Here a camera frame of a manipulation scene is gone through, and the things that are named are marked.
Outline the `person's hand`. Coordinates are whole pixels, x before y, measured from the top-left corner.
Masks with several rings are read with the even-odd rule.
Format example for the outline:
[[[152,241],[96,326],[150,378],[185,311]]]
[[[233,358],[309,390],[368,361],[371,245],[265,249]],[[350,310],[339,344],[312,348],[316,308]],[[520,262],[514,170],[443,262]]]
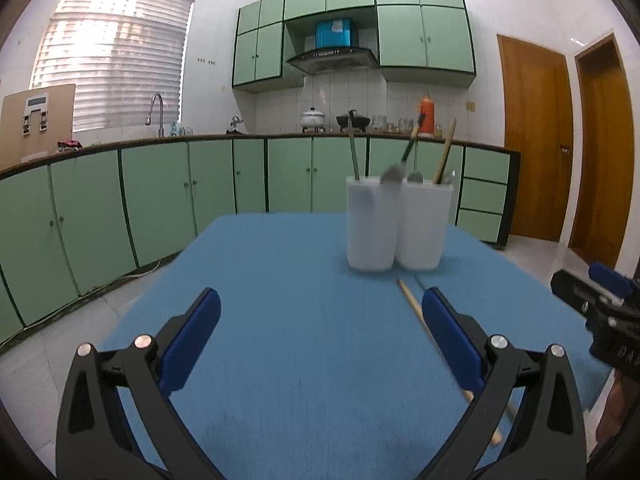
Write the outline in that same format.
[[[639,384],[624,376],[619,370],[614,372],[614,382],[604,411],[596,430],[597,444],[603,444],[620,432],[634,399],[639,395]]]

